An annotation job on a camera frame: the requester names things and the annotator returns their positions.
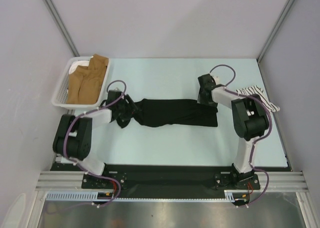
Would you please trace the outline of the black tank top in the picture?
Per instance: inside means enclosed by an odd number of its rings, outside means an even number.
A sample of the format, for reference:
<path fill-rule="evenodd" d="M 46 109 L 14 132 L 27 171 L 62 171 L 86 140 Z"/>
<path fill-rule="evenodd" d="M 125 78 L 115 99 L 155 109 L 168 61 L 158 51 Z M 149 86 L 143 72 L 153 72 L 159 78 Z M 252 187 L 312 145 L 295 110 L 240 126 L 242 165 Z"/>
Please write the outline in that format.
<path fill-rule="evenodd" d="M 218 109 L 199 104 L 192 99 L 152 100 L 135 102 L 140 109 L 132 119 L 142 126 L 161 127 L 164 125 L 191 125 L 218 127 Z M 118 124 L 125 128 L 128 124 Z"/>

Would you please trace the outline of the striped white tank top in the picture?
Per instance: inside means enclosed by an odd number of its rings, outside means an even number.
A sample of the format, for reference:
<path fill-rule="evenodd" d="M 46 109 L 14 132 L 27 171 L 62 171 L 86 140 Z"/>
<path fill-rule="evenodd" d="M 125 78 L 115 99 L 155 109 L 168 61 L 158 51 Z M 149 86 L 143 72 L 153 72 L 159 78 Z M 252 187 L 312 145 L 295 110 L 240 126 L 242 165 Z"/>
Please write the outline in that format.
<path fill-rule="evenodd" d="M 257 85 L 254 86 L 249 86 L 246 88 L 241 88 L 236 90 L 237 93 L 243 94 L 243 95 L 253 95 L 257 94 L 259 95 L 262 103 L 265 105 L 265 107 L 269 110 L 270 113 L 275 113 L 281 110 L 279 106 L 276 104 L 272 103 L 267 96 L 264 94 L 264 89 L 260 88 Z"/>

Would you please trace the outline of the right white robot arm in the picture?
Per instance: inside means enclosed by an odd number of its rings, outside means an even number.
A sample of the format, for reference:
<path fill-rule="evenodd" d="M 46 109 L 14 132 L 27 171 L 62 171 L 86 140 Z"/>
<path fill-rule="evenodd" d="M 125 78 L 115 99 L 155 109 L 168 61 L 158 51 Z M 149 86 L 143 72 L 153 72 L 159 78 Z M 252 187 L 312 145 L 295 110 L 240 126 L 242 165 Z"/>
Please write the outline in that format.
<path fill-rule="evenodd" d="M 258 94 L 245 95 L 230 91 L 218 84 L 213 76 L 205 74 L 197 78 L 199 83 L 198 102 L 217 107 L 218 104 L 232 111 L 233 127 L 239 137 L 237 155 L 232 164 L 236 173 L 230 177 L 235 188 L 243 188 L 249 182 L 246 173 L 253 170 L 255 144 L 270 131 L 270 112 Z"/>

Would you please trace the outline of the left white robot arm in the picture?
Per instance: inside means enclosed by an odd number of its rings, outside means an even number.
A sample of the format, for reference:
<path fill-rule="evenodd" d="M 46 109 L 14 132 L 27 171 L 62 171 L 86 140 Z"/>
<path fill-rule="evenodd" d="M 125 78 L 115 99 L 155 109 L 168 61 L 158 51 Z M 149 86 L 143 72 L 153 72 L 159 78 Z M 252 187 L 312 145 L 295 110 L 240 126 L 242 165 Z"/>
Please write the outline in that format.
<path fill-rule="evenodd" d="M 52 149 L 54 153 L 75 163 L 79 168 L 93 174 L 93 182 L 101 188 L 109 185 L 111 176 L 104 172 L 105 163 L 91 151 L 93 130 L 116 121 L 126 127 L 141 110 L 128 94 L 119 90 L 107 93 L 107 99 L 93 110 L 78 116 L 65 114 L 61 117 Z"/>

